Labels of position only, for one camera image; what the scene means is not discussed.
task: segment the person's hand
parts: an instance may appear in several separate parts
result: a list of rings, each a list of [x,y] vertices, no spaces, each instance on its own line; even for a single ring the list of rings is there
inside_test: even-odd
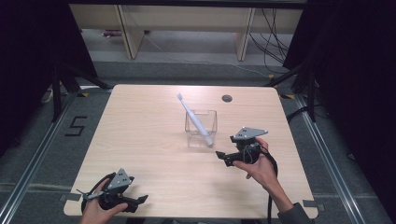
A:
[[[267,152],[268,143],[256,137],[256,140],[262,145],[262,150]],[[247,172],[247,179],[253,177],[262,187],[268,191],[273,198],[279,212],[286,212],[293,207],[285,191],[277,180],[274,167],[268,158],[260,154],[259,159],[254,164],[246,164],[242,161],[234,161],[233,165]]]
[[[105,183],[107,183],[108,180],[109,179],[104,180],[96,188],[95,193],[101,191],[103,186],[105,185]],[[99,204],[99,199],[95,198],[87,202],[84,212],[82,213],[81,221],[79,223],[106,224],[112,217],[122,212],[127,207],[128,207],[127,203],[120,203],[111,209],[104,210]]]

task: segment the white stick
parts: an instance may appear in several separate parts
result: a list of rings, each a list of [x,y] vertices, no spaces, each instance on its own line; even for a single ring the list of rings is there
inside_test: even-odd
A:
[[[177,98],[180,100],[180,102],[183,104],[184,109],[186,109],[187,114],[189,115],[192,123],[195,125],[197,128],[198,132],[201,134],[201,136],[205,139],[206,143],[208,146],[213,145],[213,139],[210,137],[210,134],[207,132],[206,128],[204,125],[201,123],[201,121],[195,116],[195,114],[189,109],[189,107],[184,103],[183,101],[183,96],[181,93],[177,95]]]

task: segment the gray floor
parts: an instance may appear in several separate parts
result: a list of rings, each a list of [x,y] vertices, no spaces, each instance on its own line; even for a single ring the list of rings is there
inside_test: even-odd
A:
[[[260,86],[272,74],[263,66],[263,53],[252,42],[248,44],[245,61],[238,62],[231,34],[150,32],[137,58],[131,61],[127,58],[122,38],[105,38],[101,36],[102,32],[84,30],[82,34],[99,77],[109,84]],[[281,38],[288,45],[291,36],[282,35]],[[271,48],[271,51],[278,54],[277,48]],[[265,63],[279,73],[287,71],[278,67],[281,64],[270,57],[265,58]],[[80,83],[90,85],[84,80]],[[279,84],[277,90],[282,94],[290,93],[291,83],[292,78]],[[13,211],[11,223],[78,222],[78,217],[67,217],[63,213],[64,202],[60,198],[74,183],[109,94],[92,91],[88,97],[73,98],[29,189],[18,209]],[[281,103],[285,115],[299,108],[296,100],[281,99]],[[35,155],[50,126],[51,116],[52,103],[43,104],[21,136],[21,144],[10,148],[0,159],[0,204],[7,201]],[[80,137],[68,137],[67,133],[76,131],[69,128],[75,116],[87,117],[78,120],[78,125],[85,126],[85,129]],[[320,133],[366,223],[391,223],[359,166],[346,157],[347,147],[326,109],[317,107],[316,118]],[[305,123],[303,116],[299,115],[291,121],[290,129],[310,188],[321,208],[316,223],[353,223]],[[114,218],[111,223],[125,223],[125,219]]]

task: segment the black sleeve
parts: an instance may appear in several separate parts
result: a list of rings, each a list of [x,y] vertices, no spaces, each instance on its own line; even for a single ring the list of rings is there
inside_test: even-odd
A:
[[[306,215],[306,212],[299,203],[295,203],[294,207],[285,213],[278,213],[282,224],[311,224],[311,219]]]

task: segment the wire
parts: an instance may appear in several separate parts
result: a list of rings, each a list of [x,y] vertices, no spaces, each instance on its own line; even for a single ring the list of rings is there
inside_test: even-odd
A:
[[[146,36],[145,34],[143,34],[143,36],[144,36],[144,37],[145,37],[156,49],[159,49],[161,52],[165,53],[165,51],[164,51],[162,48],[160,48],[157,44],[155,44],[148,36]],[[241,67],[241,66],[238,66],[238,65],[230,64],[230,63],[214,63],[214,62],[210,62],[210,61],[191,61],[191,60],[186,60],[186,59],[173,58],[173,57],[169,57],[169,56],[166,56],[166,55],[165,55],[165,57],[168,58],[168,59],[171,59],[171,60],[180,61],[180,62],[187,62],[187,63],[203,63],[203,64],[230,65],[230,66],[236,67],[236,68],[241,69],[241,70],[245,70],[245,71],[252,72],[252,73],[257,73],[257,74],[259,74],[259,75],[261,75],[261,76],[263,76],[263,77],[269,77],[268,75],[265,75],[265,74],[263,74],[263,73],[260,73],[259,71],[247,69],[247,68],[244,68],[244,67]]]

